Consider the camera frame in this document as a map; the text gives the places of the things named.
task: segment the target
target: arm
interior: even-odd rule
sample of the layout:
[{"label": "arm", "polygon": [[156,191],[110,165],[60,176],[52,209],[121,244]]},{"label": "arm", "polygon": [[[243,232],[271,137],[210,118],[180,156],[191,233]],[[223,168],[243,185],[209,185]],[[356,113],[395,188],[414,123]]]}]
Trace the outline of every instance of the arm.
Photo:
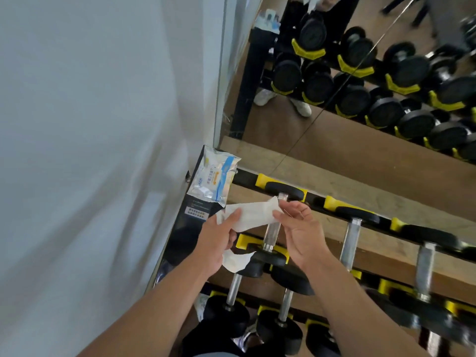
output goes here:
[{"label": "arm", "polygon": [[289,254],[309,278],[342,356],[428,357],[331,254],[309,207],[300,202],[279,205],[290,215],[274,212],[285,228]]},{"label": "arm", "polygon": [[237,209],[220,225],[216,216],[209,218],[192,254],[78,357],[167,357],[195,298],[221,267],[223,251],[236,239],[231,227],[240,215]]}]

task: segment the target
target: dumbbell rack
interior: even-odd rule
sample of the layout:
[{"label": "dumbbell rack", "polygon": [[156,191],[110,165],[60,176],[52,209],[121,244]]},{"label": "dumbbell rack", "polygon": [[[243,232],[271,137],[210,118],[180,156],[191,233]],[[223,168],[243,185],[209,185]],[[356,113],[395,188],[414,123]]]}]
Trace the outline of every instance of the dumbbell rack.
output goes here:
[{"label": "dumbbell rack", "polygon": [[[197,169],[199,167],[199,162],[202,159],[202,157],[203,157],[203,149],[199,156],[199,160],[197,161],[197,164],[195,166],[193,175],[191,177],[192,179],[194,178],[195,173],[197,172]],[[263,194],[267,194],[270,196],[277,195],[277,192],[276,193],[269,192],[269,189],[268,191],[266,191],[265,186],[263,186],[263,181],[264,181],[264,184],[270,181],[279,182],[277,180],[268,178],[264,175],[256,174],[251,171],[238,168],[238,171],[233,179],[233,184],[241,186],[241,187],[245,187],[245,188],[248,188]],[[305,190],[301,188],[300,190],[304,193],[303,201],[309,204],[312,210],[348,221],[348,218],[345,218],[342,215],[340,215],[338,212],[336,212],[336,209],[338,208],[329,207],[329,202],[334,202],[334,204],[337,203],[340,206],[346,206],[347,204],[336,201],[336,200],[332,200],[332,198],[330,197],[319,195],[318,193],[313,191],[309,191],[309,190]],[[158,260],[156,269],[154,270],[154,273],[149,281],[147,290],[150,290],[157,283],[159,283],[163,279],[164,276],[166,276],[172,269],[174,269],[175,266],[180,264],[181,261],[185,259],[193,251],[197,243],[198,235],[201,230],[201,226],[203,222],[206,220],[206,218],[209,215],[215,214],[220,209],[222,208],[218,203],[204,202],[189,195],[184,196],[178,215],[176,217],[175,223],[173,225],[172,231],[169,235],[169,238],[162,252],[162,255],[160,256]],[[398,224],[400,223],[400,221],[396,221],[395,218],[389,219],[389,218],[380,216],[378,224],[363,222],[362,227],[369,228],[377,232],[387,234],[389,236],[406,240],[412,243],[421,244],[420,242],[413,240],[411,238],[407,238],[404,235],[399,234],[398,232],[393,230],[392,227],[395,225],[395,223]],[[263,240],[263,238],[260,238],[258,236],[253,236],[253,235],[251,236],[256,238],[257,240]],[[456,250],[447,249],[447,248],[437,248],[437,249],[439,252],[446,253],[455,258],[460,258],[460,259],[464,259],[464,260],[476,263],[476,256],[475,256],[476,253],[475,253],[474,247],[470,247],[468,249],[469,253],[465,253],[465,249],[463,249],[462,251],[456,251]],[[269,268],[265,269],[265,273],[269,273],[269,272],[270,272]],[[373,290],[378,290],[380,293],[383,293],[380,291],[382,284],[385,284],[387,286],[391,285],[393,288],[402,289],[402,290],[404,290],[405,288],[406,289],[410,288],[410,286],[405,283],[397,282],[387,277],[378,276],[375,273],[366,272],[363,270],[357,270],[357,273],[354,275],[358,276],[358,278],[360,279],[360,283],[362,285],[368,288],[372,288]],[[207,283],[202,289],[202,293],[210,294],[212,290],[222,292],[222,293],[227,293],[228,287],[225,288],[223,286],[212,285],[210,283]],[[240,299],[245,300],[247,302],[247,306],[251,308],[258,309],[259,306],[262,306],[262,305],[268,306],[270,308],[275,308],[275,309],[279,308],[279,305],[276,302],[272,302],[269,300],[259,299],[257,297],[246,295],[240,292],[238,292],[236,296]],[[440,303],[441,306],[446,306],[445,303],[453,303],[453,305],[456,303],[458,305],[459,304],[465,305],[468,308],[476,308],[473,306],[469,306],[465,303],[456,301],[454,299],[450,299],[450,298],[435,295],[435,294],[432,295],[432,301],[436,301],[437,303]],[[327,324],[327,321],[325,320],[325,318],[310,312],[298,310],[295,308],[291,308],[290,312],[294,315],[293,319],[296,322],[309,323],[309,321],[313,321],[313,323],[318,322],[321,324]]]},{"label": "dumbbell rack", "polygon": [[[278,35],[272,31],[262,30],[258,27],[254,27],[250,32],[248,39],[249,49],[243,72],[243,78],[238,93],[238,99],[235,106],[235,111],[233,113],[233,120],[229,132],[230,137],[242,139],[258,87],[271,91],[276,91],[271,86],[272,72],[270,70],[265,69],[265,63],[269,58],[269,50],[271,48],[275,48],[277,50],[285,51],[287,53],[294,53],[292,47],[281,45],[279,41],[277,41],[277,36]],[[330,67],[331,69],[341,71],[341,67],[337,57],[340,54],[340,45],[327,45],[325,51],[325,55],[317,60],[323,63],[324,65]],[[388,70],[385,67],[383,61],[376,59],[373,64],[373,69],[374,72],[371,75],[364,76],[362,77],[362,79],[379,87],[388,88],[386,78]],[[431,106],[429,96],[430,91],[430,88],[420,86],[419,91],[408,94],[406,95],[406,97],[413,98]],[[306,102],[302,97],[302,85],[300,85],[292,93],[287,94],[286,96],[299,101]],[[326,111],[338,115],[333,104],[326,107],[326,103],[324,103],[318,105],[318,107],[324,107]],[[453,111],[453,113],[458,114],[461,117],[472,116],[476,118],[476,106],[466,106],[465,108]],[[350,120],[365,125],[365,120],[363,118],[351,118]],[[385,127],[380,128],[378,130],[396,136],[394,127]],[[428,148],[422,138],[415,138],[408,141]],[[454,153],[454,151],[452,150],[443,150],[437,152],[453,156],[461,161],[476,164],[475,162],[461,159],[461,157],[459,157],[459,155],[457,153]]]}]

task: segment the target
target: blue stripe on package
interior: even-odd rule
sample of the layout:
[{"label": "blue stripe on package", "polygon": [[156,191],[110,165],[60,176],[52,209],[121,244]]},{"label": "blue stripe on package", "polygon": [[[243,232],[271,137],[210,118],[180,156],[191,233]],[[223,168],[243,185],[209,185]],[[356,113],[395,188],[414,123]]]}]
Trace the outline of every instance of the blue stripe on package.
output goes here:
[{"label": "blue stripe on package", "polygon": [[220,203],[224,207],[240,160],[235,155],[205,146],[187,194],[205,202]]}]

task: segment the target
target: plastic package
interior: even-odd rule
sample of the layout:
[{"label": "plastic package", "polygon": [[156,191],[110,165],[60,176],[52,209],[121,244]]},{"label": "plastic package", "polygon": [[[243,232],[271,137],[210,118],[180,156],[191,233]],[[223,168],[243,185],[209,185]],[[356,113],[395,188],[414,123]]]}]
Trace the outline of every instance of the plastic package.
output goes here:
[{"label": "plastic package", "polygon": [[217,202],[224,207],[240,160],[233,154],[205,146],[187,194],[205,202]]}]

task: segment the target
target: right hand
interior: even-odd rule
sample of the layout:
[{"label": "right hand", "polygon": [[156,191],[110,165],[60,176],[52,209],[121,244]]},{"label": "right hand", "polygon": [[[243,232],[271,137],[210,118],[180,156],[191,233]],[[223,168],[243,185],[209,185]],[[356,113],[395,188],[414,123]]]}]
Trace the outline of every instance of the right hand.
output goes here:
[{"label": "right hand", "polygon": [[289,215],[275,210],[273,216],[284,227],[290,257],[306,272],[307,267],[320,255],[330,254],[322,226],[318,220],[314,220],[311,209],[304,203],[280,200],[279,206]]}]

